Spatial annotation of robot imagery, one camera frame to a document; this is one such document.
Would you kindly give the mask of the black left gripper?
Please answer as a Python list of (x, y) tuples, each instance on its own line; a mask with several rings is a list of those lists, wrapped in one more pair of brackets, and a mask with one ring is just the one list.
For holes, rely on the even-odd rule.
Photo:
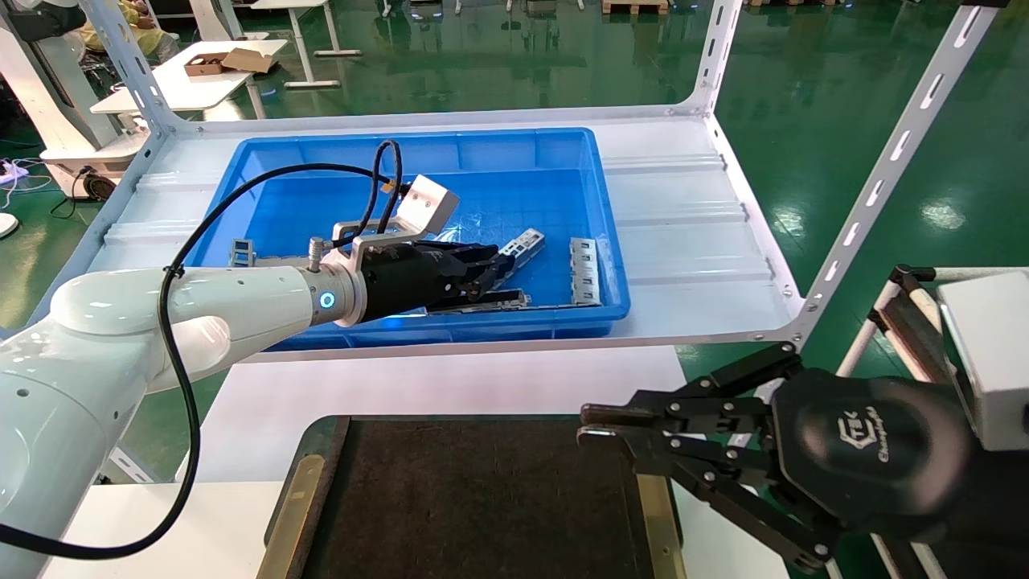
[(460, 305), (478, 302), (514, 270), (495, 244), (409, 242), (363, 254), (363, 322), (388, 318), (455, 297)]

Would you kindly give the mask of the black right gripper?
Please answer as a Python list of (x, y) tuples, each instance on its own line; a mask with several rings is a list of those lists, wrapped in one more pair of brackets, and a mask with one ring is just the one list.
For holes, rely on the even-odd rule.
[[(728, 447), (687, 435), (771, 439), (774, 429), (785, 481), (845, 530), (944, 538), (980, 447), (955, 395), (915, 379), (802, 369), (793, 343), (773, 343), (675, 391), (587, 403), (576, 440), (624, 454), (636, 474), (669, 478), (805, 573), (833, 560), (838, 532), (806, 527), (753, 494)], [(771, 403), (754, 395), (777, 379), (785, 381)]]

